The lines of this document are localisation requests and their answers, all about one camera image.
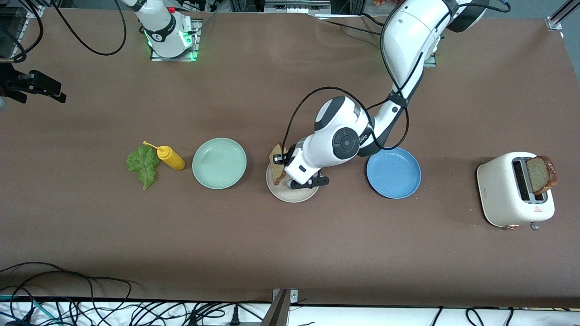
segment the mustard bottle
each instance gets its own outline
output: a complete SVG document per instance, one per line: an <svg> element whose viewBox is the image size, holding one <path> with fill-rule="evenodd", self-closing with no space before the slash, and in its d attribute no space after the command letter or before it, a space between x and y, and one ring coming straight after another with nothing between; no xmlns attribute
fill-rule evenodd
<svg viewBox="0 0 580 326"><path fill-rule="evenodd" d="M181 171L185 168L185 161L169 146L153 146L150 143L143 142L144 145L149 145L157 150L157 157L171 166L174 170Z"/></svg>

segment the blue plate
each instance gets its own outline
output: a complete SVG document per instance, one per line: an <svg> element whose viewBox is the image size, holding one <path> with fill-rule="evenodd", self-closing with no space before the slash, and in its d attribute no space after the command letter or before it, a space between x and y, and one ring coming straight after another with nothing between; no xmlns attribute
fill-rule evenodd
<svg viewBox="0 0 580 326"><path fill-rule="evenodd" d="M367 178L377 193L402 199L419 188L421 168L417 159L402 148L381 150L368 159Z"/></svg>

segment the white toaster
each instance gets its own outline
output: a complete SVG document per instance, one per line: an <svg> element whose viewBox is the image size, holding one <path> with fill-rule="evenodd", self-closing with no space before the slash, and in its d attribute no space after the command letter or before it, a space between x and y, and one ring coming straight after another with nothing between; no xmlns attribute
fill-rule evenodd
<svg viewBox="0 0 580 326"><path fill-rule="evenodd" d="M514 229L523 223L537 222L554 215L552 191L534 195L525 161L536 157L527 152L512 152L481 164L477 184L485 218L494 226Z"/></svg>

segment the table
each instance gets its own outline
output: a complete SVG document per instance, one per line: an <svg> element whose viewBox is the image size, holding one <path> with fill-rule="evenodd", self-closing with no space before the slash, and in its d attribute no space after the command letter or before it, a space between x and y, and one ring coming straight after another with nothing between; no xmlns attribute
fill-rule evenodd
<svg viewBox="0 0 580 326"><path fill-rule="evenodd" d="M65 15L94 48L118 46L117 13ZM272 146L315 88L343 87L366 105L384 99L392 83L378 37L300 14L223 13L204 27L197 62L153 63L135 15L125 16L125 48L100 57L47 10L42 43L16 66L57 79L68 99L30 96L0 113L3 266L41 260L127 278L140 283L134 298L268 300L271 289L291 287L305 303L577 305L580 92L560 33L542 20L483 19L445 33L409 107L403 147L423 173L414 195L376 194L365 158L355 158L324 169L331 184L313 198L287 204L264 180ZM309 99L289 142L312 133L316 112L337 95ZM248 156L229 189L160 165L143 191L126 169L144 140L170 145L189 165L214 137L236 140ZM477 193L477 166L519 150L548 155L560 175L556 214L537 232L491 226ZM39 294L88 295L69 278L37 284ZM124 293L103 287L97 295Z"/></svg>

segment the black circular joint cap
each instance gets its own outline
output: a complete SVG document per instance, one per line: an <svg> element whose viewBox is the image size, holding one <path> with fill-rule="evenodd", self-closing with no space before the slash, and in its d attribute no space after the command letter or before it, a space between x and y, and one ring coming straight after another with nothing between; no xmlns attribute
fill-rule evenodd
<svg viewBox="0 0 580 326"><path fill-rule="evenodd" d="M355 156L358 152L360 141L357 133L352 128L340 128L332 137L332 151L340 160L346 160Z"/></svg>

